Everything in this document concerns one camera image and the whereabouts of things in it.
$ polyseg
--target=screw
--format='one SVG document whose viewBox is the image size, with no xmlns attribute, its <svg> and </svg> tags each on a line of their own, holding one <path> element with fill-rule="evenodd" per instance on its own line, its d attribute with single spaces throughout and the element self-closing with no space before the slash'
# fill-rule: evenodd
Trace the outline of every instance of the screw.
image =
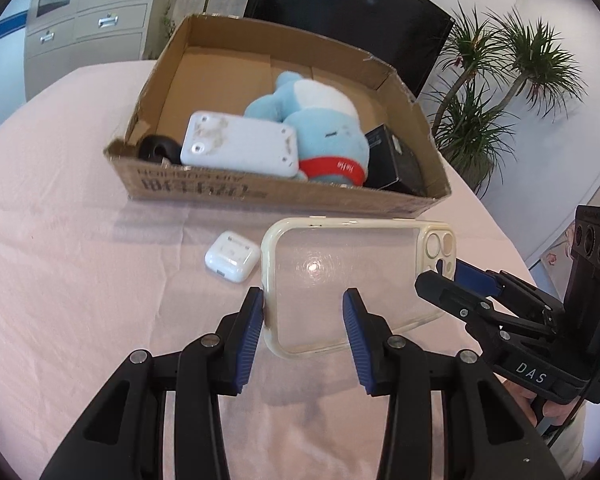
<svg viewBox="0 0 600 480">
<path fill-rule="evenodd" d="M 478 360 L 478 354 L 473 350 L 462 350 L 460 352 L 460 360 L 469 365 L 474 364 Z"/>
<path fill-rule="evenodd" d="M 392 335 L 387 338 L 386 343 L 391 348 L 404 348 L 407 345 L 407 340 L 401 335 Z"/>
<path fill-rule="evenodd" d="M 131 352 L 129 356 L 129 360 L 135 364 L 139 365 L 140 363 L 144 363 L 146 361 L 147 353 L 144 350 L 135 350 Z"/>
<path fill-rule="evenodd" d="M 220 342 L 220 337 L 217 334 L 206 334 L 200 339 L 200 344 L 207 348 L 213 348 Z"/>
</svg>

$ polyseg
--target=television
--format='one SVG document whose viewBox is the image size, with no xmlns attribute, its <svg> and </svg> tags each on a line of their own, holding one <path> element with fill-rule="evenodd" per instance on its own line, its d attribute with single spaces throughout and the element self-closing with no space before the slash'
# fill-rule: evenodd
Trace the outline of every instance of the television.
<svg viewBox="0 0 600 480">
<path fill-rule="evenodd" d="M 454 23 L 429 0 L 249 0 L 244 15 L 362 48 L 395 67 L 416 96 Z"/>
</svg>

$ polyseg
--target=blue plush toy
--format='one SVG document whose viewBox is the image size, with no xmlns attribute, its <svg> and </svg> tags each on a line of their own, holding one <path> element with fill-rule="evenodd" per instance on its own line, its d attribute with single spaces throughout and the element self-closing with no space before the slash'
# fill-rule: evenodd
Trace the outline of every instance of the blue plush toy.
<svg viewBox="0 0 600 480">
<path fill-rule="evenodd" d="M 309 180 L 362 186 L 369 145 L 351 100 L 334 87 L 283 72 L 276 91 L 251 103 L 245 117 L 293 126 L 300 171 Z"/>
</svg>

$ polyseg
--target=beige cabinet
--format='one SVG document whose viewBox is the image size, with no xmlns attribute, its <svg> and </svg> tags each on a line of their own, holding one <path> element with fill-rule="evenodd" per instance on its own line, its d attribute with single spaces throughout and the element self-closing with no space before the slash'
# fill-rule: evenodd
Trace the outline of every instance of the beige cabinet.
<svg viewBox="0 0 600 480">
<path fill-rule="evenodd" d="M 27 13 L 27 99 L 90 64 L 157 57 L 175 0 L 32 0 Z"/>
</svg>

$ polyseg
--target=white power bank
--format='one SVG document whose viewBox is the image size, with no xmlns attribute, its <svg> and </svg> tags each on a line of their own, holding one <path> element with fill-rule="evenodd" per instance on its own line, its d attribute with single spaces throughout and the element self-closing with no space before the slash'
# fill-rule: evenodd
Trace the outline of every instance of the white power bank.
<svg viewBox="0 0 600 480">
<path fill-rule="evenodd" d="M 205 265 L 234 283 L 246 280 L 260 259 L 260 247 L 247 238 L 225 231 L 205 254 Z"/>
<path fill-rule="evenodd" d="M 299 169 L 296 130 L 273 121 L 195 112 L 180 160 L 186 166 L 293 177 Z"/>
</svg>

